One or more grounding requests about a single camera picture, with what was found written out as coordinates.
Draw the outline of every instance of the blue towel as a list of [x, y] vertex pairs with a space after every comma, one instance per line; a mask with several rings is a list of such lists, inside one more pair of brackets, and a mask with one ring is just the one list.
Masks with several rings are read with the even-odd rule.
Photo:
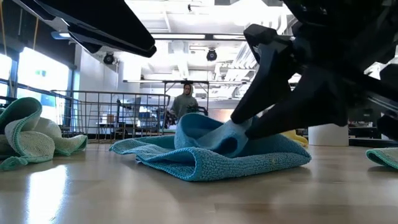
[[248, 140], [244, 132], [257, 119], [243, 124], [221, 123], [190, 113], [174, 136], [126, 139], [110, 151], [135, 154], [143, 164], [187, 181], [211, 181], [304, 165], [310, 154], [281, 134]]

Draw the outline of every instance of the microfiber towel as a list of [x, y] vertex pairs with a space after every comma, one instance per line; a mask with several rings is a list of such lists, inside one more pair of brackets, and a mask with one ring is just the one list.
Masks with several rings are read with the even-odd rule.
[[190, 113], [181, 118], [174, 136], [126, 139], [110, 151], [135, 154], [143, 164], [187, 181], [242, 177], [310, 162], [302, 146], [281, 134], [248, 140], [244, 132], [256, 119], [221, 123]]
[[398, 169], [398, 148], [369, 149], [366, 157], [375, 163]]
[[87, 136], [62, 138], [60, 127], [41, 118], [42, 105], [35, 98], [12, 102], [0, 114], [0, 170], [14, 170], [30, 162], [49, 161], [54, 154], [69, 156], [83, 150]]

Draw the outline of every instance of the white cylinder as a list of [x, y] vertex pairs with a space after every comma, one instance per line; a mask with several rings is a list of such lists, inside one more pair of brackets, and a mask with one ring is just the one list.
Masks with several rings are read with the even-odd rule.
[[348, 146], [348, 126], [325, 124], [309, 127], [308, 141], [312, 146]]

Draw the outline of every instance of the man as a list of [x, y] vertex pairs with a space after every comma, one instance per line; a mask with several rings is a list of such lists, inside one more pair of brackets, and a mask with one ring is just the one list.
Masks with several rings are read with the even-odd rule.
[[193, 88], [190, 84], [184, 84], [184, 92], [174, 99], [171, 112], [176, 115], [177, 121], [187, 113], [189, 106], [198, 106], [197, 100], [192, 96]]

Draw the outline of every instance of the duct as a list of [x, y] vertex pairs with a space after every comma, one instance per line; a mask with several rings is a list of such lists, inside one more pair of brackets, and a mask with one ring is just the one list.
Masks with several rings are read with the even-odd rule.
[[188, 49], [186, 49], [185, 44], [181, 40], [175, 40], [172, 41], [171, 43], [172, 46], [172, 51], [174, 53], [174, 59], [177, 64], [178, 70], [180, 72], [180, 76], [182, 79], [188, 78], [189, 76], [189, 71], [188, 71], [188, 62], [187, 62], [187, 57], [185, 53], [188, 52]]

